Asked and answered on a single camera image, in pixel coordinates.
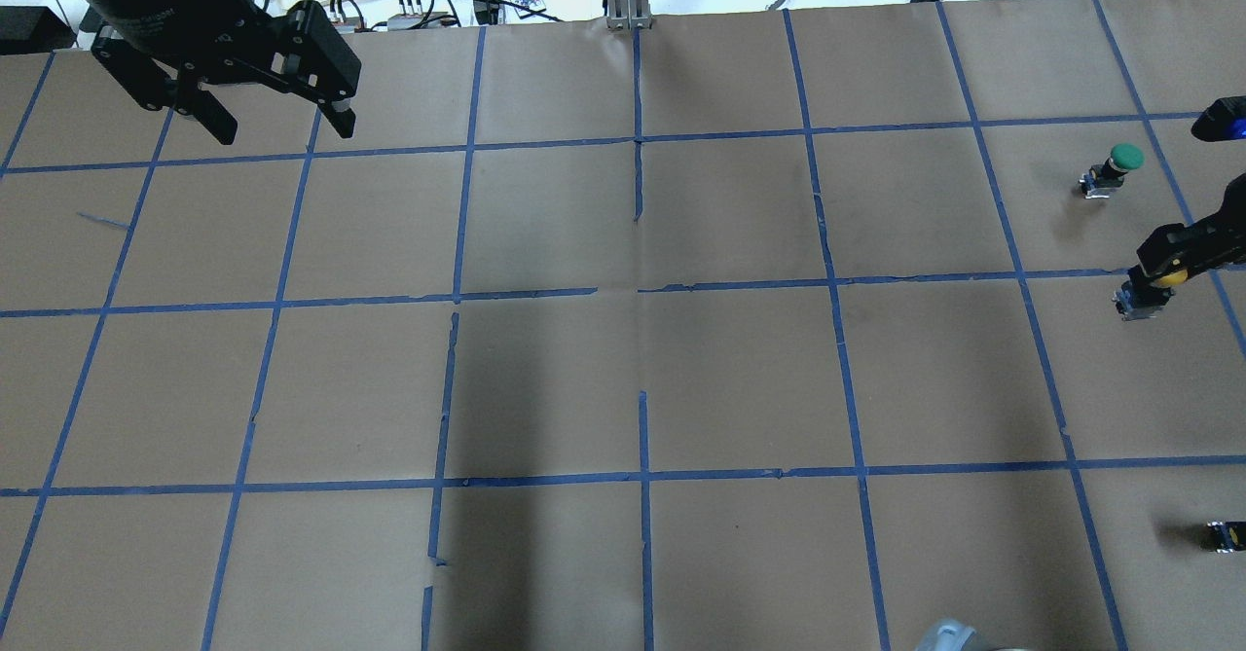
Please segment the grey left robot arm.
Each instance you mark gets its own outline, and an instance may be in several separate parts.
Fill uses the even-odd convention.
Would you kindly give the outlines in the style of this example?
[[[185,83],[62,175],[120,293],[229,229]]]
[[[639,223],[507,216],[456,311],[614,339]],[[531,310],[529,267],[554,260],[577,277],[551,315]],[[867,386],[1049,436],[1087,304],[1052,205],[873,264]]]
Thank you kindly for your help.
[[[103,20],[91,52],[140,106],[172,110],[218,142],[235,141],[235,116],[212,85],[259,84],[315,104],[353,137],[361,61],[319,2],[272,16],[254,0],[86,0]]]

